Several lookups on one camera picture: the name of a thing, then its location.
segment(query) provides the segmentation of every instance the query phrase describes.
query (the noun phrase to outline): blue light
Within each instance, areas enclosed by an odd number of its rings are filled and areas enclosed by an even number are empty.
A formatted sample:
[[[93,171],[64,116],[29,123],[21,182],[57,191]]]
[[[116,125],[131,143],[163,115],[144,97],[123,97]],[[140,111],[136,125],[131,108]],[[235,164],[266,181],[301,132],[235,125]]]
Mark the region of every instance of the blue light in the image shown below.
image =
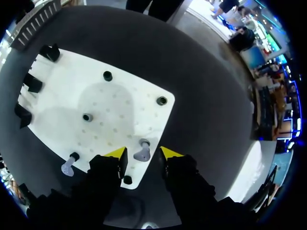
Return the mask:
[[[305,146],[305,143],[304,143],[304,141],[302,141],[302,140],[298,140],[298,141],[296,142],[296,144],[299,145],[299,146]]]
[[[299,107],[299,116],[300,118],[302,118],[302,107],[301,107],[301,100],[299,99],[299,93],[298,93],[298,88],[297,88],[297,85],[296,85],[296,82],[295,80],[292,81],[295,85],[295,89],[296,89],[296,94],[297,94],[297,101],[298,101],[298,107]]]

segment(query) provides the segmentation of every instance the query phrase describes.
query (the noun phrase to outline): black leg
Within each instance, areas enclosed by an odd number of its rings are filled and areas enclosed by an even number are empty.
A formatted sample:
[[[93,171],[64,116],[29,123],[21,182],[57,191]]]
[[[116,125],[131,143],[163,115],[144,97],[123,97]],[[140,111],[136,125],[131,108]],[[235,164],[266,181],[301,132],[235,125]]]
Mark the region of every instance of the black leg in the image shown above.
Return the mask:
[[[126,10],[144,13],[151,0],[127,0]]]

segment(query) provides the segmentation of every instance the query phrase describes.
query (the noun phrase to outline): person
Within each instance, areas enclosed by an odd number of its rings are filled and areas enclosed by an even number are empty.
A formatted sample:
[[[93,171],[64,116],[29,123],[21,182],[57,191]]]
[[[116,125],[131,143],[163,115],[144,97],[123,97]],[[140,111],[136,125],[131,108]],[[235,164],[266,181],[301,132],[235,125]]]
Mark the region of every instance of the person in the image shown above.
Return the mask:
[[[227,13],[229,12],[234,6],[236,7],[236,10],[239,7],[239,1],[238,0],[224,0],[220,5],[219,5],[219,9],[216,11],[216,13],[214,15],[212,15],[212,17],[214,19],[217,18],[217,16],[223,14],[223,13]]]
[[[229,44],[237,51],[248,49],[253,46],[255,41],[255,34],[252,30],[243,26],[237,30],[229,39]]]
[[[245,6],[239,6],[237,9],[238,13],[241,15],[242,18],[245,18],[246,16],[252,14],[252,10]]]
[[[183,0],[127,0],[126,10],[144,13],[151,1],[153,2],[148,15],[163,22],[167,22],[183,2]]]
[[[267,73],[270,76],[274,76],[279,71],[280,68],[281,65],[278,65],[277,62],[274,62],[265,68],[261,69],[259,68],[258,70],[256,70],[256,75],[262,76]]]

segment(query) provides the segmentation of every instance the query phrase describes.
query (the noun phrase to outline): small hole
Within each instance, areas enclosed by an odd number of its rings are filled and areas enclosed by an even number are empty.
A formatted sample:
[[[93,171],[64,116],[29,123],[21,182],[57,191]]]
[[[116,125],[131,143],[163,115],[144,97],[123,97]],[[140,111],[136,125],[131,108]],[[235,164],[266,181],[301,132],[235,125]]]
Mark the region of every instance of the small hole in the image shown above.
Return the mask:
[[[88,120],[90,119],[90,117],[89,117],[88,115],[83,115],[83,119],[84,119],[85,121],[88,121]]]
[[[157,103],[158,103],[158,105],[165,105],[167,103],[167,99],[165,97],[163,97],[163,96],[159,97],[157,99]]]

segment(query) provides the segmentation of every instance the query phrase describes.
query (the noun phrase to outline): gray floor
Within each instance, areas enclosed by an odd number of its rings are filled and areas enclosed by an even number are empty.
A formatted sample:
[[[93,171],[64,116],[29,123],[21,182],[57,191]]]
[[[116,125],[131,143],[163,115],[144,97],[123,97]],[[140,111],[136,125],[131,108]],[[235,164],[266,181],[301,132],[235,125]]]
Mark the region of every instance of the gray floor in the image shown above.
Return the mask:
[[[88,6],[101,5],[125,9],[127,0],[87,0]],[[237,52],[207,24],[186,12],[176,28],[193,38],[207,51],[213,54],[232,75],[240,86],[246,91],[250,84],[251,75]]]

